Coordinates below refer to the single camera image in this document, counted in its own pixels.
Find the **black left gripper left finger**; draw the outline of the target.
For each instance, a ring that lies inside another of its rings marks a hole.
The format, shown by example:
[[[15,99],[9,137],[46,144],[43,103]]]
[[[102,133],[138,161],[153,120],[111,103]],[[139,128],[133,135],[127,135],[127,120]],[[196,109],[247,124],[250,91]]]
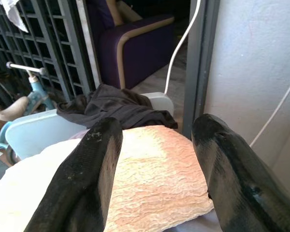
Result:
[[[113,117],[89,129],[59,165],[25,231],[104,231],[122,142]]]

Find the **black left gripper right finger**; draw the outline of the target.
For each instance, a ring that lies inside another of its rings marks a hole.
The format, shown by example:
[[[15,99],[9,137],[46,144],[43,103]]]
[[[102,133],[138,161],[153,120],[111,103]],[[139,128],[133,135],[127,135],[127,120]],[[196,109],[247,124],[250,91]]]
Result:
[[[239,134],[204,114],[191,140],[224,232],[290,232],[290,195]]]

